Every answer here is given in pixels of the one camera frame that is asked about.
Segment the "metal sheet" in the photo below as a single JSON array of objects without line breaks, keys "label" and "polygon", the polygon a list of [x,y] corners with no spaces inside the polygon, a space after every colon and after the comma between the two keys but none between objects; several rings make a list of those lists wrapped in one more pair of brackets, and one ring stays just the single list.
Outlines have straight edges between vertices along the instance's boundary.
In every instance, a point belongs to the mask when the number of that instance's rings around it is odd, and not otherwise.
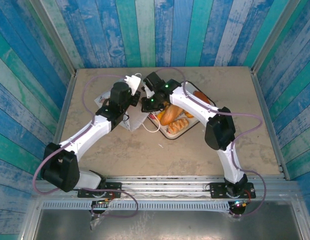
[{"label": "metal sheet", "polygon": [[[249,205],[253,210],[257,202]],[[116,214],[129,214],[116,211]],[[42,210],[38,240],[297,240],[302,239],[292,207],[267,202],[241,220],[206,211],[140,211],[131,219],[106,218],[90,231],[87,210]]]}]

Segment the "metal base plate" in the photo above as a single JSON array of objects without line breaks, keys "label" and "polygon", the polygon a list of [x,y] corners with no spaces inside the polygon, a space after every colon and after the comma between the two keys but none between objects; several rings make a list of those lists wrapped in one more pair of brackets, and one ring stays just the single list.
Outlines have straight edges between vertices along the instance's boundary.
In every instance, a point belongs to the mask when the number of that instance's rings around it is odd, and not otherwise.
[{"label": "metal base plate", "polygon": [[[224,182],[212,182],[209,184],[210,195],[212,199],[233,199],[231,197],[226,188],[226,184]],[[254,184],[251,182],[247,182],[244,186],[244,190],[247,190],[250,193],[250,198],[256,198]],[[246,192],[243,192],[238,197],[239,199],[248,199],[249,196]]]},{"label": "metal base plate", "polygon": [[[121,182],[107,182],[105,189],[118,189],[121,190],[122,183]],[[114,194],[115,198],[120,198],[120,192],[95,192],[95,191],[87,191],[84,189],[78,190],[77,197],[79,198],[103,198],[109,199],[112,197],[112,193]]]}]

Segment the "table surface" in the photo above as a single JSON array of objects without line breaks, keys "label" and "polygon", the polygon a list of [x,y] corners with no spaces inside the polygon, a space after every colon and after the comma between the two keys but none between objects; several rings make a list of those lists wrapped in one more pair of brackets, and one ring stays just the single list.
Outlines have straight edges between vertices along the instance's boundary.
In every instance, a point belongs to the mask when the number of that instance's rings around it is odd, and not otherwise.
[{"label": "table surface", "polygon": [[[81,94],[86,82],[100,74],[133,75],[143,77],[158,68],[95,68],[80,69],[62,140],[66,140],[85,126],[91,116],[85,111]],[[194,83],[219,108],[227,107],[233,113],[250,113],[262,116],[256,92],[247,67],[181,67],[188,81]],[[172,70],[158,73],[164,79],[183,81],[182,76]],[[117,78],[103,77],[93,82],[85,96],[86,105],[96,112],[94,99],[108,91]],[[251,129],[258,121],[250,117],[234,117],[235,136]],[[148,129],[155,127],[148,119]],[[105,176],[207,176],[223,175],[223,168],[215,150],[204,140],[205,127],[197,124],[176,140],[166,139],[160,132],[147,132],[142,126],[130,132],[117,126],[99,139],[82,157],[79,166]],[[242,168],[255,170],[263,175],[279,174],[266,126],[245,135],[236,144]]]}]

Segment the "beige tabletop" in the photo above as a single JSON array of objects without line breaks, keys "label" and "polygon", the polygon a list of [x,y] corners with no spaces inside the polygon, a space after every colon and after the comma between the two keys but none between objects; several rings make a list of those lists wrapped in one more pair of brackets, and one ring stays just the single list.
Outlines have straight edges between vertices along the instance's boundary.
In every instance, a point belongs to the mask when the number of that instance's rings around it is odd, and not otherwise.
[{"label": "beige tabletop", "polygon": [[[80,69],[65,123],[62,140],[66,140],[86,125],[91,116],[85,112],[81,94],[85,83],[99,74],[132,75],[143,77],[157,68],[99,68]],[[193,82],[216,102],[219,108],[227,107],[233,113],[250,113],[262,116],[255,89],[247,67],[181,67],[187,80]],[[158,75],[181,82],[181,75],[165,70]],[[92,83],[85,101],[93,112],[98,107],[94,99],[108,91],[117,78],[104,77]],[[236,136],[258,124],[249,117],[234,117]],[[154,130],[148,119],[145,126]],[[105,176],[210,176],[223,175],[217,153],[204,140],[205,127],[199,123],[176,140],[166,139],[160,132],[147,132],[142,126],[129,132],[117,126],[99,139],[82,157],[80,167],[94,170]],[[266,126],[241,138],[236,151],[242,168],[264,175],[279,174],[277,161]]]}]

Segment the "blue wooden wall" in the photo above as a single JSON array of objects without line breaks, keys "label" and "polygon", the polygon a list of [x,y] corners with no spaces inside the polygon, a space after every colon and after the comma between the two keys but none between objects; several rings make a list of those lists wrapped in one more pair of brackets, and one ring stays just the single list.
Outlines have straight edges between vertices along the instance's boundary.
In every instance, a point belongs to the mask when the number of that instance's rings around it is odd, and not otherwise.
[{"label": "blue wooden wall", "polygon": [[18,237],[70,77],[29,0],[0,0],[0,240]]},{"label": "blue wooden wall", "polygon": [[288,0],[41,0],[76,69],[252,66]]},{"label": "blue wooden wall", "polygon": [[310,213],[310,0],[299,2],[257,76],[290,179]]}]

